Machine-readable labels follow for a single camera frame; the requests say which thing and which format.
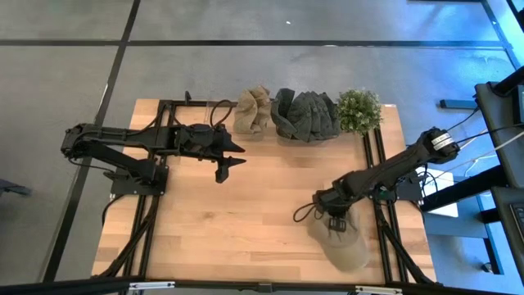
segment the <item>potted plant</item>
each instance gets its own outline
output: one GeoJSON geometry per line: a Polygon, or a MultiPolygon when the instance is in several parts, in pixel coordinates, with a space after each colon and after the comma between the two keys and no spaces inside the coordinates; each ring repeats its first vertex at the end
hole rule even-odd
{"type": "Polygon", "coordinates": [[[337,115],[342,130],[364,135],[377,128],[382,121],[378,95],[369,90],[356,89],[341,93],[337,115]]]}

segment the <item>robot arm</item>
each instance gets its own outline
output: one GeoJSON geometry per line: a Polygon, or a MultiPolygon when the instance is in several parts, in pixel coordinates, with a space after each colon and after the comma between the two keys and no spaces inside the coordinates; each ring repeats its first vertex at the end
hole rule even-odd
{"type": "MultiPolygon", "coordinates": [[[[333,187],[317,191],[313,203],[320,212],[342,219],[349,207],[358,200],[380,191],[391,191],[398,179],[427,163],[446,163],[459,152],[458,144],[446,130],[431,128],[405,151],[367,170],[351,171],[333,181],[333,187]]],[[[343,228],[334,226],[334,230],[343,228]]]]}
{"type": "Polygon", "coordinates": [[[126,170],[136,182],[154,184],[165,182],[154,159],[136,160],[113,150],[109,146],[144,148],[155,155],[193,157],[216,162],[215,180],[222,183],[228,178],[231,166],[242,164],[243,159],[224,157],[224,152],[244,152],[231,139],[223,125],[176,125],[147,127],[142,130],[99,127],[80,124],[65,132],[61,151],[68,159],[94,157],[126,170]]]}

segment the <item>gray carpet floor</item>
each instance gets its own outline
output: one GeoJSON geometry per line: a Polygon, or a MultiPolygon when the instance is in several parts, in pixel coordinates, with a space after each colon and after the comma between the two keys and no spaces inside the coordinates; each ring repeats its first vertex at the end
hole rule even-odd
{"type": "MultiPolygon", "coordinates": [[[[0,39],[120,39],[132,3],[3,0],[0,39]]],[[[515,29],[505,1],[490,0],[490,5],[524,62],[522,31],[515,29]]],[[[480,3],[142,0],[131,39],[495,41],[497,34],[480,3]]],[[[59,150],[64,130],[93,121],[116,49],[0,46],[0,178],[34,191],[30,197],[0,197],[0,285],[41,277],[76,171],[59,150]]],[[[236,99],[258,84],[273,94],[288,87],[325,91],[331,98],[348,88],[366,88],[383,103],[398,105],[405,140],[411,143],[425,129],[450,127],[469,115],[442,110],[439,100],[472,99],[475,84],[512,71],[506,54],[489,48],[127,47],[104,125],[126,127],[138,98],[180,99],[185,90],[195,99],[218,100],[236,99]]],[[[464,138],[485,127],[479,113],[453,136],[464,138]]],[[[457,162],[492,148],[488,137],[479,138],[457,162]]],[[[497,164],[496,158],[485,159],[469,174],[497,164]]],[[[89,172],[57,279],[89,277],[110,185],[101,172],[89,172]]],[[[498,239],[505,243],[501,230],[498,239]]],[[[486,259],[477,241],[429,240],[434,261],[443,261],[448,251],[486,259]]],[[[511,270],[506,279],[516,278],[511,256],[506,257],[511,270]]],[[[520,282],[505,286],[506,279],[482,273],[468,259],[435,265],[444,284],[524,292],[520,282]]]]}

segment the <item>wooden table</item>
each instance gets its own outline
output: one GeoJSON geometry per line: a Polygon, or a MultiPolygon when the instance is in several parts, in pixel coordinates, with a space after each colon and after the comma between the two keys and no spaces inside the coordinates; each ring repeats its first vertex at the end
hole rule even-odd
{"type": "MultiPolygon", "coordinates": [[[[136,102],[131,129],[141,129],[156,115],[159,100],[136,102]]],[[[207,121],[206,107],[178,107],[185,125],[207,121]]],[[[381,129],[386,156],[405,149],[396,106],[382,108],[381,129]]],[[[216,120],[220,111],[215,114],[216,120]]],[[[225,122],[233,131],[232,114],[225,122]]],[[[322,248],[292,220],[299,206],[311,202],[318,189],[351,170],[366,168],[362,139],[353,134],[316,144],[289,142],[276,135],[273,123],[263,138],[240,134],[233,141],[246,149],[236,154],[247,163],[230,169],[223,184],[215,182],[216,164],[185,157],[168,157],[169,182],[160,200],[147,267],[149,279],[235,280],[290,283],[383,284],[377,228],[370,200],[357,202],[360,224],[370,251],[362,270],[342,273],[326,259],[322,248]]],[[[372,138],[374,159],[378,161],[372,138]]],[[[136,158],[136,148],[124,152],[136,158]]],[[[108,211],[93,274],[116,258],[129,239],[137,196],[126,196],[108,211]]],[[[418,266],[432,279],[431,261],[422,217],[409,202],[397,202],[402,242],[418,266]]],[[[390,245],[394,278],[399,279],[395,251],[390,245]]],[[[133,274],[138,272],[138,246],[133,274]]]]}

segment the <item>gray cloth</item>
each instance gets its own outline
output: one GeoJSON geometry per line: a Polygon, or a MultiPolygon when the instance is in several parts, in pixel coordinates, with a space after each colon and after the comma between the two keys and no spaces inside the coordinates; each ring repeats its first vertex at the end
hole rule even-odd
{"type": "Polygon", "coordinates": [[[341,132],[335,104],[326,93],[307,92],[295,99],[295,91],[278,90],[271,104],[271,118],[277,134],[304,142],[335,138],[341,132]]]}

